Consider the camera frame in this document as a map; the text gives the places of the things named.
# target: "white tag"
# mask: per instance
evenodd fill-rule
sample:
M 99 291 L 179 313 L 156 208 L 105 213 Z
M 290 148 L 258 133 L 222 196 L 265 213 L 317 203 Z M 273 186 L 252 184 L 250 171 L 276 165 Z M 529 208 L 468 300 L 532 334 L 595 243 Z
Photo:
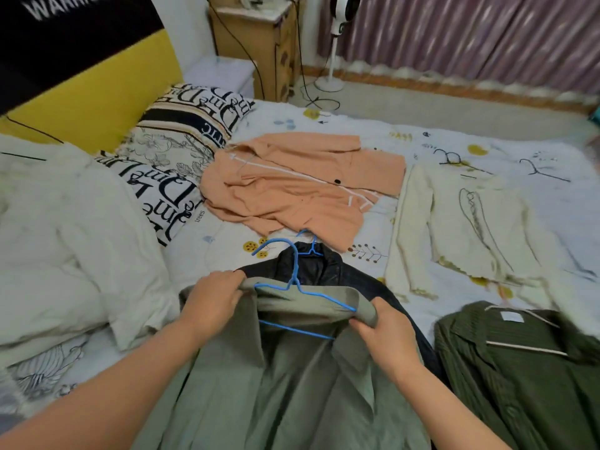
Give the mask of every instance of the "white tag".
M 518 312 L 512 311 L 500 311 L 500 315 L 504 320 L 510 320 L 512 322 L 521 322 L 524 323 L 523 317 Z

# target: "black and yellow headboard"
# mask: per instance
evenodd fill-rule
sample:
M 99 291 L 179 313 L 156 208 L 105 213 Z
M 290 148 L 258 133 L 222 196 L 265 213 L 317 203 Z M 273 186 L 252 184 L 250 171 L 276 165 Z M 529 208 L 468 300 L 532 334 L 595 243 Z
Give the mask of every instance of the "black and yellow headboard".
M 0 133 L 113 151 L 146 107 L 182 81 L 150 0 L 0 5 Z

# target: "blue clothes hanger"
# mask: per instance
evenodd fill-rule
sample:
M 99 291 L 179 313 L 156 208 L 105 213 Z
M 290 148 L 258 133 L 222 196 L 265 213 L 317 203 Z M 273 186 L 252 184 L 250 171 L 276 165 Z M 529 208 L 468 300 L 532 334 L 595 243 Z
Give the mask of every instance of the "blue clothes hanger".
M 328 295 L 325 295 L 324 293 L 308 292 L 306 290 L 302 290 L 302 287 L 300 286 L 300 281 L 298 281 L 298 256 L 299 256 L 298 249 L 287 238 L 273 238 L 271 240 L 267 240 L 266 242 L 264 242 L 263 244 L 261 244 L 257 249 L 255 249 L 254 252 L 252 253 L 252 255 L 255 256 L 256 253 L 258 253 L 262 248 L 266 247 L 266 245 L 270 245 L 271 243 L 274 243 L 274 242 L 284 242 L 284 243 L 287 243 L 294 250 L 294 269 L 292 271 L 292 277 L 288 281 L 286 287 L 273 286 L 272 284 L 266 284 L 264 282 L 257 282 L 254 285 L 254 288 L 257 288 L 257 287 L 270 287 L 270 288 L 277 289 L 277 290 L 289 290 L 290 287 L 292 286 L 292 284 L 294 284 L 297 287 L 297 289 L 300 291 L 300 293 L 303 293 L 305 295 L 313 295 L 313 296 L 317 296 L 317 297 L 323 297 L 323 298 L 329 300 L 330 302 L 334 302 L 337 305 L 340 305 L 342 308 L 345 308 L 345 309 L 347 309 L 349 311 L 352 311 L 353 313 L 356 312 L 356 308 L 352 308 L 351 306 L 346 305 L 345 303 L 342 303 L 342 302 L 340 302 L 340 301 L 336 300 L 335 298 L 332 298 L 332 297 L 330 297 Z M 332 338 L 332 337 L 329 337 L 329 336 L 326 336 L 326 335 L 321 335 L 319 333 L 307 332 L 307 331 L 304 331 L 304 330 L 299 330 L 297 328 L 287 327 L 285 325 L 279 325 L 279 324 L 276 324 L 276 323 L 273 323 L 273 322 L 267 322 L 266 320 L 262 320 L 262 319 L 259 319 L 259 322 L 263 323 L 263 324 L 266 324 L 266 325 L 271 325 L 273 327 L 281 328 L 281 329 L 284 329 L 284 330 L 289 330 L 291 332 L 296 332 L 296 333 L 301 333 L 303 335 L 309 335 L 309 336 L 314 336 L 314 337 L 317 337 L 317 338 L 322 338 L 324 340 L 334 340 L 335 339 L 335 338 Z
M 300 232 L 298 232 L 296 234 L 296 237 L 299 237 L 300 235 L 304 234 L 304 232 L 308 232 L 308 229 L 302 229 Z M 316 241 L 317 241 L 317 236 L 313 234 L 310 251 L 309 252 L 299 252 L 298 256 L 309 256 L 311 254 L 316 254 L 317 256 L 323 257 L 323 254 L 314 250 L 314 244 Z

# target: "tiled floor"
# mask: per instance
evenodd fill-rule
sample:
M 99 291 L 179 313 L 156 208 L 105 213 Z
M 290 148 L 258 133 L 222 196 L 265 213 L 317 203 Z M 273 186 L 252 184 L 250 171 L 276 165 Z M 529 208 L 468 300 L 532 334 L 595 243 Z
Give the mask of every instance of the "tiled floor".
M 325 93 L 311 85 L 313 80 L 314 77 L 306 79 L 311 98 L 336 99 L 341 106 L 334 113 L 355 118 L 450 129 L 510 140 L 560 138 L 577 146 L 600 134 L 600 129 L 587 121 L 585 116 L 573 112 L 556 112 L 354 82 L 346 82 L 344 89 L 338 93 Z M 304 107 L 308 101 L 301 86 L 302 78 L 296 85 L 295 96 L 289 102 Z M 324 110 L 335 107 L 331 101 L 317 103 Z

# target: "black and white pillow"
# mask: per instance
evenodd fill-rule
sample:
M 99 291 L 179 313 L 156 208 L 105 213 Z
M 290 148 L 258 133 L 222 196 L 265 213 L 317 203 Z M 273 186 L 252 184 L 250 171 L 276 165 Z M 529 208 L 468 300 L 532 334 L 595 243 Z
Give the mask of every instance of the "black and white pillow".
M 174 85 L 148 107 L 116 153 L 175 169 L 199 183 L 217 149 L 254 105 L 228 90 Z
M 161 170 L 106 152 L 100 152 L 95 159 L 131 185 L 162 246 L 169 244 L 204 202 L 197 183 L 174 170 Z

